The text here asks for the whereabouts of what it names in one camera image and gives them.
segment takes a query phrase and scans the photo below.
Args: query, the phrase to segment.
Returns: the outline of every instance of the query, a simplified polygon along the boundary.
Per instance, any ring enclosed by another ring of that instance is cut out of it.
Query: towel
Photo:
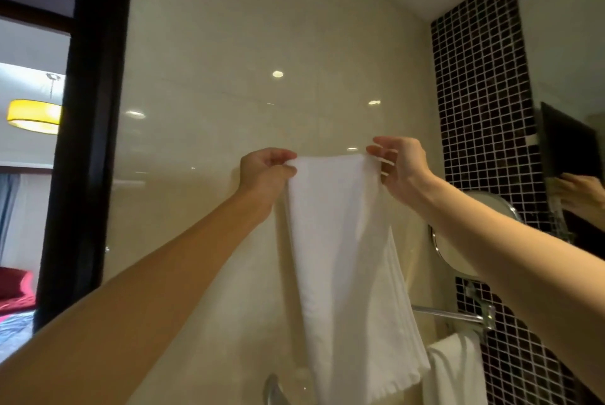
[[[382,202],[380,162],[300,157],[291,242],[319,405],[367,405],[429,368]]]
[[[432,370],[422,380],[424,405],[487,405],[479,336],[465,331],[429,346]]]

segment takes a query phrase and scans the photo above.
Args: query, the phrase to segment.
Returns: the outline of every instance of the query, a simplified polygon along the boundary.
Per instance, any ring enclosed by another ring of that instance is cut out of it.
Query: person
[[[498,214],[428,168],[412,138],[380,136],[382,182],[462,251],[502,300],[605,399],[605,262]],[[125,403],[238,244],[267,219],[296,154],[241,160],[239,188],[207,217],[110,279],[0,366],[6,404]],[[151,308],[162,308],[157,317]]]
[[[605,188],[598,178],[563,173],[547,180],[547,187],[561,199],[561,208],[605,231]]]

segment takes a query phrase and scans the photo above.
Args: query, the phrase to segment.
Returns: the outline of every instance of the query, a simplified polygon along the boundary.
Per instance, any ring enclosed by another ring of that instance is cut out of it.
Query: glossy wall tile
[[[105,279],[212,210],[261,147],[340,155],[406,134],[443,174],[431,56],[429,25],[388,0],[132,0]],[[412,301],[442,306],[426,225],[389,208]],[[434,341],[435,321],[418,323]],[[283,205],[131,403],[258,404],[271,372],[293,405],[315,403]]]

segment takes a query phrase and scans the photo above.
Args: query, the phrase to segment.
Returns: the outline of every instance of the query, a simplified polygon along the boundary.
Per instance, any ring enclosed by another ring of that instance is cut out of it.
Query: red chair
[[[30,271],[0,266],[0,322],[16,312],[35,309],[33,278]]]

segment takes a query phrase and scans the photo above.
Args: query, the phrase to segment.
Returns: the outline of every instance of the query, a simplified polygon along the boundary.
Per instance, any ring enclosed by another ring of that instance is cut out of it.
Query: round mirror
[[[493,210],[499,212],[500,214],[504,214],[510,218],[516,219],[521,222],[521,217],[517,210],[510,205],[508,201],[506,201],[503,197],[494,195],[493,193],[489,193],[488,191],[467,191],[465,194],[469,195],[471,198],[480,201],[481,203],[489,206]],[[429,226],[429,233],[431,234],[431,240],[433,241],[433,246],[437,251],[437,254],[447,262],[454,270],[458,273],[464,274],[468,277],[477,278],[477,272],[473,268],[471,264],[469,264],[464,256],[454,248],[450,244],[449,241],[445,239],[445,236],[440,235],[438,231],[432,226]]]

